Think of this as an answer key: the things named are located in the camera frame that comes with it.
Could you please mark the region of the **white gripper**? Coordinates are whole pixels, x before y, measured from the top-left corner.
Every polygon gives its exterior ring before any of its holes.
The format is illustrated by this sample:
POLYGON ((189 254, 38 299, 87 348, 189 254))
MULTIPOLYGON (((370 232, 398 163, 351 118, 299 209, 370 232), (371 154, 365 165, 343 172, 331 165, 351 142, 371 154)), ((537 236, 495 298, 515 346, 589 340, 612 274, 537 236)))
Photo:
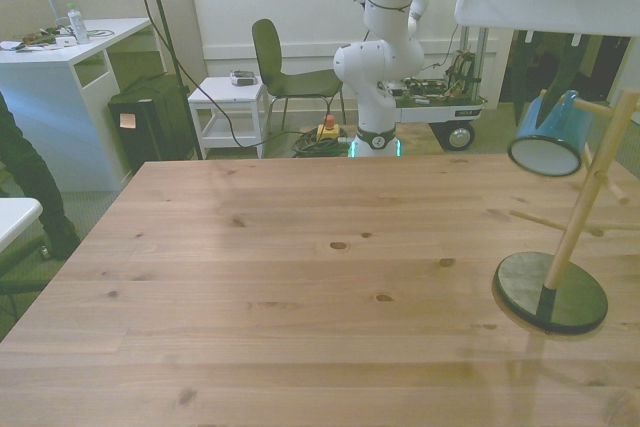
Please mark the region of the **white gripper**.
MULTIPOLYGON (((464 26, 517 31, 513 50, 513 107, 520 123, 529 64, 539 46, 539 33, 639 35, 639 0, 457 0, 456 21, 464 26)), ((585 56, 590 36, 566 35, 556 75, 542 100, 549 115, 571 86, 585 56)))

